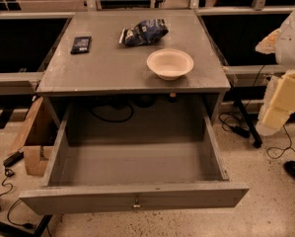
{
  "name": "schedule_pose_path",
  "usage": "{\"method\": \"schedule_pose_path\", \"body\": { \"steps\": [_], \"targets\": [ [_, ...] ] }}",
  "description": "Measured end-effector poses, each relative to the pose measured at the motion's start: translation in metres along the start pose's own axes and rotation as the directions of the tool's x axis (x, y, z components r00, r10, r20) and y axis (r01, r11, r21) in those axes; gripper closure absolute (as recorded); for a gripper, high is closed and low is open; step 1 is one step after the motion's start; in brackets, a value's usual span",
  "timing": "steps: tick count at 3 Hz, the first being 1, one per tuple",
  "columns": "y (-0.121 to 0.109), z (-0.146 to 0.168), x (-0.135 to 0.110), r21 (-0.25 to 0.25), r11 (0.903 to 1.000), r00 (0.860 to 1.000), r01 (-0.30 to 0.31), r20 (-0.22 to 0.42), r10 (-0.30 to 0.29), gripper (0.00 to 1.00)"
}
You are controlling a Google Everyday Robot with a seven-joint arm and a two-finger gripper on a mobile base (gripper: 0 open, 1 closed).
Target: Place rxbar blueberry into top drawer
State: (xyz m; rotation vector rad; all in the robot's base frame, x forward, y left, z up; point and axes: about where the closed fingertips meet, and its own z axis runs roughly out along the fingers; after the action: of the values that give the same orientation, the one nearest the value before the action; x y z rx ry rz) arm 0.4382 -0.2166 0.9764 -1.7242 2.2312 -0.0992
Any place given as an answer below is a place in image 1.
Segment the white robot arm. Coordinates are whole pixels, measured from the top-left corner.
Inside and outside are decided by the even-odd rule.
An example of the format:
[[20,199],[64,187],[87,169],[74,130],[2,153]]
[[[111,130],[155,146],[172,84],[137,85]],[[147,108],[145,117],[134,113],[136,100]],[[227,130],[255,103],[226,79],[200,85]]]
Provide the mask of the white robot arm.
[[267,83],[258,113],[257,132],[268,136],[279,131],[295,113],[295,9],[279,29],[258,43],[256,51],[274,53],[276,62],[287,69]]

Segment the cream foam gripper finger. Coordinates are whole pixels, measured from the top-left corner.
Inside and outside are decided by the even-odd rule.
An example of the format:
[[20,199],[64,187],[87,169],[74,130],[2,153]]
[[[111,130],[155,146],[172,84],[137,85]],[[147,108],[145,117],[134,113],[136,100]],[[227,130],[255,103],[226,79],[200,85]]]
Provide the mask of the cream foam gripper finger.
[[269,136],[279,131],[295,113],[295,70],[272,76],[258,114],[257,132]]

